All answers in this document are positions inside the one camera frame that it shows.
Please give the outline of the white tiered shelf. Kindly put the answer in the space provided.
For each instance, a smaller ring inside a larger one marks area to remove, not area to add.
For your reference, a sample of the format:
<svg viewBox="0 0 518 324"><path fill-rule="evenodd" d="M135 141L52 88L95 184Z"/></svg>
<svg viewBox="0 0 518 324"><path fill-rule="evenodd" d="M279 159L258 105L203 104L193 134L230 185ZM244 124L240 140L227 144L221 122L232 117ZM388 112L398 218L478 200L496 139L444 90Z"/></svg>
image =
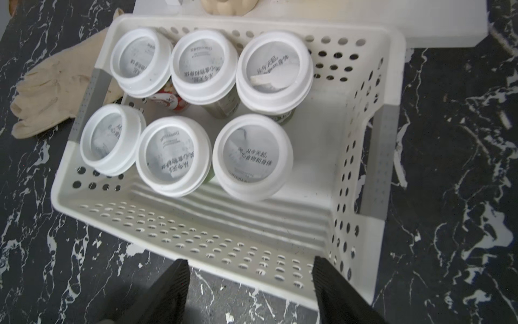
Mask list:
<svg viewBox="0 0 518 324"><path fill-rule="evenodd" d="M259 1L245 17L393 27L409 48L474 47L488 36L485 1Z"/></svg>

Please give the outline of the yogurt cup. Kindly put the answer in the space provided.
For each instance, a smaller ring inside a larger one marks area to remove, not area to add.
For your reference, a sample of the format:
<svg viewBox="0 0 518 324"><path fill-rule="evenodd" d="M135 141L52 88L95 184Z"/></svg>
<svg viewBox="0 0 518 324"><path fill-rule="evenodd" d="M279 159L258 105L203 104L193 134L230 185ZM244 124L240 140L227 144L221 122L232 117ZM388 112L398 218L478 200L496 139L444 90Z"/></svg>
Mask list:
<svg viewBox="0 0 518 324"><path fill-rule="evenodd" d="M294 166L294 149L279 124L259 114L245 114L218 134L212 160L226 193L239 201L258 202L283 188Z"/></svg>
<svg viewBox="0 0 518 324"><path fill-rule="evenodd" d="M142 112L131 106L101 107L83 129L80 139L83 161L105 176L123 174L135 163L139 138L145 128Z"/></svg>
<svg viewBox="0 0 518 324"><path fill-rule="evenodd" d="M190 104L171 81L173 43L153 28L137 28L118 40L110 59L113 77L129 96L182 113Z"/></svg>
<svg viewBox="0 0 518 324"><path fill-rule="evenodd" d="M188 117L162 117L148 125L138 142L136 167L156 193L179 198L213 177L213 148L206 130Z"/></svg>
<svg viewBox="0 0 518 324"><path fill-rule="evenodd" d="M313 74L310 51L298 35L266 32L251 40L240 55L237 92L251 112L283 125L309 94Z"/></svg>
<svg viewBox="0 0 518 324"><path fill-rule="evenodd" d="M221 32L204 29L183 36L173 48L169 68L178 95L217 119L233 115L238 52Z"/></svg>

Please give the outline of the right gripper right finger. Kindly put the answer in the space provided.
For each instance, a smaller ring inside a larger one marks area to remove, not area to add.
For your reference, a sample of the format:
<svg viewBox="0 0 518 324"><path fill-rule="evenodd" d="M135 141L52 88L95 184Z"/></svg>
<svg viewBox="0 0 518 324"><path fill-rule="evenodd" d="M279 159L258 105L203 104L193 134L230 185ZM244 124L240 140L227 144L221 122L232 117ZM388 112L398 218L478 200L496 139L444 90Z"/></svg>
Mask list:
<svg viewBox="0 0 518 324"><path fill-rule="evenodd" d="M385 323L325 258L314 258L312 279L321 323Z"/></svg>

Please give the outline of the yogurt cup front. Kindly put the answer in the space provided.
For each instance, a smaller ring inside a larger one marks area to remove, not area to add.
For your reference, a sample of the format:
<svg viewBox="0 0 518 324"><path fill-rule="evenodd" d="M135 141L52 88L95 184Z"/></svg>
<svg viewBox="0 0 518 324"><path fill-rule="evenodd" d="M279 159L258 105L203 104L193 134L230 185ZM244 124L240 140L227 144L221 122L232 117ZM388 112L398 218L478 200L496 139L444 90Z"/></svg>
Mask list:
<svg viewBox="0 0 518 324"><path fill-rule="evenodd" d="M213 177L213 148L206 130L188 117L162 117L148 125L138 142L136 167L156 193L179 198Z"/></svg>
<svg viewBox="0 0 518 324"><path fill-rule="evenodd" d="M283 188L294 166L294 149L279 124L259 114L245 114L218 134L212 160L226 193L239 201L258 202Z"/></svg>

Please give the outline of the yogurt cup back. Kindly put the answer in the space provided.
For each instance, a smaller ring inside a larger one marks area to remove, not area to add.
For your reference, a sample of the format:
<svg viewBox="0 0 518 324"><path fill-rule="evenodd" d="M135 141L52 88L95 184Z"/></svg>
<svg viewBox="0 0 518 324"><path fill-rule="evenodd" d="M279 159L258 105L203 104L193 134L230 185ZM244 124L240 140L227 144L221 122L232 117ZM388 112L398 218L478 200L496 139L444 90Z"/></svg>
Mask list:
<svg viewBox="0 0 518 324"><path fill-rule="evenodd" d="M118 40L110 59L113 77L129 96L182 113L190 104L171 81L173 43L153 28L137 28Z"/></svg>
<svg viewBox="0 0 518 324"><path fill-rule="evenodd" d="M266 32L251 40L240 55L237 92L251 112L283 125L309 94L313 74L310 51L298 35Z"/></svg>
<svg viewBox="0 0 518 324"><path fill-rule="evenodd" d="M101 107L83 129L80 139L83 161L105 176L123 174L135 163L139 138L145 128L142 112L131 106Z"/></svg>
<svg viewBox="0 0 518 324"><path fill-rule="evenodd" d="M233 115L238 52L221 32L204 29L183 36L173 48L169 68L178 95L217 119Z"/></svg>

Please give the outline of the white plastic basket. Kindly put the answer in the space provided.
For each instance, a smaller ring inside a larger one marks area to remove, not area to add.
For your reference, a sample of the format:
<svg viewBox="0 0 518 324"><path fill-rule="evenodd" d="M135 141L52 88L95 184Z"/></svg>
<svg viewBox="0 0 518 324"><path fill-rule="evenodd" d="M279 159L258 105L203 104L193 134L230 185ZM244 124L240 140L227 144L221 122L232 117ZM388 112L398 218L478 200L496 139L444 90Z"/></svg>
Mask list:
<svg viewBox="0 0 518 324"><path fill-rule="evenodd" d="M239 49L268 31L305 41L318 68L285 130L286 185L241 202L216 180L183 198L154 193L135 168L106 177L84 164L80 135L109 81L117 41L151 27L178 41L215 28ZM53 208L170 259L315 309L315 256L372 302L393 175L406 40L389 26L311 20L126 14L110 26L51 189Z"/></svg>

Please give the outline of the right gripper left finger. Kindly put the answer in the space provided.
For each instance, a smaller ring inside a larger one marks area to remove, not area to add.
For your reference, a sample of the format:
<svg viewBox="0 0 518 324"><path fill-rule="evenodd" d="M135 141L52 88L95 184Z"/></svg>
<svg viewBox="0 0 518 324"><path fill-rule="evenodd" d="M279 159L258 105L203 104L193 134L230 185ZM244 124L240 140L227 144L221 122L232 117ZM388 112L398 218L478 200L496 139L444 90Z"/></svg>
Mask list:
<svg viewBox="0 0 518 324"><path fill-rule="evenodd" d="M190 285L188 261L177 259L117 323L181 323Z"/></svg>

